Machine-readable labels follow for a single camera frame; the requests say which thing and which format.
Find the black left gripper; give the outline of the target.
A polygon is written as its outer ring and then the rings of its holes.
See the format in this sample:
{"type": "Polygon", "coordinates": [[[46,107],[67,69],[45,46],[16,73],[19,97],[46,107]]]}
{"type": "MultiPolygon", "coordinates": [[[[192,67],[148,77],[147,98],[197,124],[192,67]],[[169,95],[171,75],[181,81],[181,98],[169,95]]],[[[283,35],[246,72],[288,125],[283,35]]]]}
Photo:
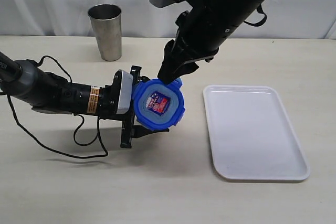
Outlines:
{"type": "Polygon", "coordinates": [[[169,129],[150,130],[142,125],[134,125],[132,91],[136,84],[150,81],[147,76],[140,76],[140,66],[132,66],[130,72],[118,70],[111,85],[102,91],[99,105],[99,118],[122,122],[121,148],[131,148],[132,138],[141,138],[154,133],[169,132],[169,129]]]}

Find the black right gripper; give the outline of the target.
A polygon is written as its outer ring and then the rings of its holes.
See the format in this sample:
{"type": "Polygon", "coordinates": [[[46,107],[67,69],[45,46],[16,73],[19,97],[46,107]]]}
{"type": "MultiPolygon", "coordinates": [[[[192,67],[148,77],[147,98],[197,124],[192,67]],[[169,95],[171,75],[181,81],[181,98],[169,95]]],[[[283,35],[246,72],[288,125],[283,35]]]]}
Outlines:
{"type": "Polygon", "coordinates": [[[210,62],[218,53],[218,46],[211,46],[208,39],[214,32],[213,22],[205,10],[182,12],[176,19],[178,30],[174,39],[164,48],[164,58],[157,78],[170,84],[181,76],[195,72],[198,61],[210,62]]]}

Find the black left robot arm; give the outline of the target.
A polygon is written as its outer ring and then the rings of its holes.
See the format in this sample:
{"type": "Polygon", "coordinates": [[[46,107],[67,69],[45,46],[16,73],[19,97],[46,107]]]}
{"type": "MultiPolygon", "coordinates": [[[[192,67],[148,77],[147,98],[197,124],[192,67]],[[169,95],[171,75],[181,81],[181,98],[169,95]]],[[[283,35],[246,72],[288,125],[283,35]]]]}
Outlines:
{"type": "Polygon", "coordinates": [[[39,68],[42,64],[33,60],[13,61],[1,54],[1,89],[6,95],[30,104],[32,110],[39,113],[90,115],[121,121],[121,148],[131,148],[133,138],[157,132],[134,125],[131,93],[142,78],[141,67],[132,66],[130,72],[118,70],[111,85],[96,87],[44,72],[39,68]]]}

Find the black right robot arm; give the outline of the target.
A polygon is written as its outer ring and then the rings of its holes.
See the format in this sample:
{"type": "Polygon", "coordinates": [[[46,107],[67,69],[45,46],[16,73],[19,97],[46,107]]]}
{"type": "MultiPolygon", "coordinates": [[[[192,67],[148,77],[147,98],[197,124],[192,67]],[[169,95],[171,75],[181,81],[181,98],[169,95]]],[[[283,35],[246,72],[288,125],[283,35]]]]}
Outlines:
{"type": "Polygon", "coordinates": [[[176,37],[164,48],[164,58],[158,78],[165,84],[193,73],[197,62],[211,61],[220,45],[254,11],[261,11],[264,0],[150,0],[158,8],[187,2],[185,11],[176,20],[176,37]]]}

